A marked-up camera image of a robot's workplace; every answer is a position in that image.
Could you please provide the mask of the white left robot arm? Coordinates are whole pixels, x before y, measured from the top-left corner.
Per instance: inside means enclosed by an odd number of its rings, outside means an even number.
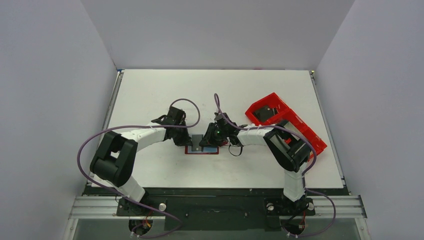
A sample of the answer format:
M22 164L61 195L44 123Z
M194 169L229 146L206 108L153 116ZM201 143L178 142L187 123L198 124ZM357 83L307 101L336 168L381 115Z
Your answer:
M192 145L186 113L173 106L167 114L153 119L145 127L123 133L106 132L91 161L90 171L125 197L140 203L146 190L132 176L136 154L167 140L173 140L178 147Z

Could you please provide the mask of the red leather card holder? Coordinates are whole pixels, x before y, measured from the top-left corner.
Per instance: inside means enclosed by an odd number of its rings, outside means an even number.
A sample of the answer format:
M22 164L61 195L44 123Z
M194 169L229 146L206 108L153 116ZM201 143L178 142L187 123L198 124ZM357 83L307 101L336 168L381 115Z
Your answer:
M220 147L223 147L228 142L225 141L221 146L185 146L185 155L218 155Z

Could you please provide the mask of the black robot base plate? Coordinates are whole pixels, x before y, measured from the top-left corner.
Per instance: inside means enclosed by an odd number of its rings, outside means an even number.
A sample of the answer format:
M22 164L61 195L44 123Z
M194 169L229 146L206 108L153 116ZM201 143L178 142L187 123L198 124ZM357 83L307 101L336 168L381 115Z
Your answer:
M166 216L164 228L179 225L182 231L239 231L263 229L279 231L281 224L299 224L314 216L311 198L293 203L283 197L281 188L153 188L141 202L174 215Z

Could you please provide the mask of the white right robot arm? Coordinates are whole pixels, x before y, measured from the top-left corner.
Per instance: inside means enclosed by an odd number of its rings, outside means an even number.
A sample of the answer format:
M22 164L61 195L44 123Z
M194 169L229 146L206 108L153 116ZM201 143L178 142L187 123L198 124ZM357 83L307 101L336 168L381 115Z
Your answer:
M288 121L268 126L236 125L228 115L216 113L200 140L201 147L266 146L284 169L283 196L292 202L306 194L304 171L312 153L310 146L293 131L285 128Z

